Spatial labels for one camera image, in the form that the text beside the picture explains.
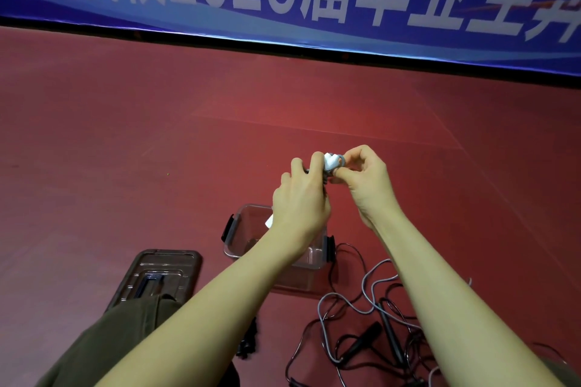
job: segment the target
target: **tangled cord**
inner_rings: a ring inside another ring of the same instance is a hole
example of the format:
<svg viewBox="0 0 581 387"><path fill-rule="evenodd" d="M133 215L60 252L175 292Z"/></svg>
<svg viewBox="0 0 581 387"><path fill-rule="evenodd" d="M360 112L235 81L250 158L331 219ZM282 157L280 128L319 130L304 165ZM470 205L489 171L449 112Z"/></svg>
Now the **tangled cord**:
<svg viewBox="0 0 581 387"><path fill-rule="evenodd" d="M300 351L301 351L301 348L303 346L303 342L304 342L304 339L305 339L307 333L313 327L313 325L315 325L317 323L321 324L321 345L323 346L323 349L325 350L329 360L331 362L333 362L333 364L335 365L335 369L337 370L339 380L341 381L341 384L343 387L346 387L346 384L345 384L345 381L343 380L341 372L344 370L348 371L348 370L360 369L362 367L373 367L374 369L378 369L378 370L381 370L383 372L389 373L392 376L395 376L395 377L403 379L403 380L408 380L408 379L419 380L419 378L417 377L417 375L415 373L418 366L422 365L423 367L425 367L426 370L428 370L430 372L433 369L435 369L435 367L430 367L427 364L427 361L435 361L435 359L431 354L422 354L422 352L421 352L421 350L422 350L421 348L423 346L428 346L428 343L425 339L424 333L419 325L414 324L414 323L410 323L408 321L408 320L416 320L417 318L415 316L404 315L402 313L402 311L397 307L396 303L393 302L389 298L389 295L394 288L400 288L400 287L403 287L403 285L401 283L392 283L391 285L388 286L388 288L385 291L384 296L381 297L381 299L379 299L377 301L375 299L375 293L374 293L375 286L379 283L382 283L382 282L390 282L390 281L396 280L398 278L398 275L396 274L390 278L384 278L381 280L374 281L371 284L371 298L369 298L369 296L367 295L367 292L366 292L366 282L367 282L367 279L370 277L370 275L373 274L374 271L379 266L381 266L384 263L390 263L391 260L390 259L382 260L377 265L375 265L370 271L367 271L367 266L366 266L366 263L363 259L363 256L361 255L361 253L359 252L359 250L355 246L348 244L348 243L341 243L341 244L337 245L336 250L337 250L337 252L345 251L345 247L351 248L357 254L357 256L359 257L359 260L361 262L361 265L363 267L365 275L361 281L361 290L351 300L346 298L342 294L337 293L335 287L333 286L333 282L331 279L332 273L335 269L337 261L332 263L330 270L329 270L329 274L328 274L328 282L329 282L329 285L330 285L332 292L330 292L329 294L325 294L319 300L319 303L317 304L318 318L315 318L314 320L310 321L304 327L303 333L301 334L299 344L296 347L296 350L294 351L294 354L292 355L291 359L287 363L287 367L285 369L285 377L287 379L287 382L289 383L289 386L291 386L291 387L309 387L306 384L303 384L303 383L295 380L294 378L290 377L289 370L290 370L291 365L295 361L296 357L300 354ZM331 296L333 296L335 299L333 300L333 302L331 303L329 308L323 314L321 314L321 305L322 305L323 301ZM354 303L359 301L361 298L365 298L371 304L371 308L369 310L367 310L367 311L359 310L358 308L356 308L354 306ZM336 312L331 313L332 310L340 302L343 302L341 307L339 307L336 310ZM387 309L385 309L385 307L383 305L384 303L385 303L385 305L387 305L388 309L391 312L389 312ZM391 361L389 358L387 358L385 355L383 355L379 350L377 350L372 345L369 345L367 348L370 351L372 351L382 361L383 364L374 363L372 361L367 361L367 362L363 362L363 363L357 363L357 364L351 364L348 366L345 365L345 366L339 367L339 364L341 363L341 359L339 357L339 349L340 349L341 345L346 340L356 340L359 337L357 335L352 335L352 334L342 335L336 341L333 352L331 352L326 324L330 321L336 321L336 320L343 318L347 307L351 307L356 312L358 312L360 314L364 314L364 315L369 315L377 310L377 311L382 312L383 314L387 315L389 318L391 318L396 323L399 323L399 324L406 326L409 334L408 334L407 339L405 340L405 346L404 346L405 347L405 354L404 354L405 367L402 367L402 366L396 364L395 362Z"/></svg>

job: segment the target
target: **person's right arm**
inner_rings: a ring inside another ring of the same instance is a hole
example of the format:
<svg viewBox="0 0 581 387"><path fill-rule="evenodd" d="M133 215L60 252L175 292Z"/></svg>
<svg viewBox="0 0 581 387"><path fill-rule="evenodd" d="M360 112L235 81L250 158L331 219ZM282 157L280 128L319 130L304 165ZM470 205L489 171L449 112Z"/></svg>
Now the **person's right arm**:
<svg viewBox="0 0 581 387"><path fill-rule="evenodd" d="M540 359L440 256L399 207L385 163L366 145L337 169L363 222L385 244L451 386L561 386Z"/></svg>

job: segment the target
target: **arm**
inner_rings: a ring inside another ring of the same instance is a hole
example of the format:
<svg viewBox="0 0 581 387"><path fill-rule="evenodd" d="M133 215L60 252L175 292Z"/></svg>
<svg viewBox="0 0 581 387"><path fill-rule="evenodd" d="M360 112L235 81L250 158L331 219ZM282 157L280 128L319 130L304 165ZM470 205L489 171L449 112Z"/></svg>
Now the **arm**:
<svg viewBox="0 0 581 387"><path fill-rule="evenodd" d="M560 386L406 218L381 159L367 146L345 159L352 169L340 168L335 176L347 183L363 222L385 244L448 383Z"/></svg>
<svg viewBox="0 0 581 387"><path fill-rule="evenodd" d="M297 260L330 215L323 154L309 174L292 161L273 195L274 223L243 257L125 356L98 387L211 387L218 384L279 273Z"/></svg>

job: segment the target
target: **forearm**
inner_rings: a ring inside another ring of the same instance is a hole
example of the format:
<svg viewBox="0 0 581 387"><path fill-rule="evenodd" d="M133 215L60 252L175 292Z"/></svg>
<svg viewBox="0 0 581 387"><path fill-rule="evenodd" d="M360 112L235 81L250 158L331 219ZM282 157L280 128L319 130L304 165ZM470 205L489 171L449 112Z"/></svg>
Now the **forearm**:
<svg viewBox="0 0 581 387"><path fill-rule="evenodd" d="M374 225L450 385L561 385L403 214Z"/></svg>
<svg viewBox="0 0 581 387"><path fill-rule="evenodd" d="M290 264L269 231L141 342L98 387L213 387L278 274Z"/></svg>

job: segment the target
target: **person's left arm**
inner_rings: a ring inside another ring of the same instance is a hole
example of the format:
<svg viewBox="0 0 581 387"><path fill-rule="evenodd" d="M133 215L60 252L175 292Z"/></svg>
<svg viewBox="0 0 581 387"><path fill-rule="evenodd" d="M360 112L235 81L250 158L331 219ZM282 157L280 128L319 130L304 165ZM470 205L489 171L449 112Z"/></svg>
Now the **person's left arm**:
<svg viewBox="0 0 581 387"><path fill-rule="evenodd" d="M280 272L297 260L330 215L323 154L310 172L295 158L272 197L272 228L125 356L97 387L214 387Z"/></svg>

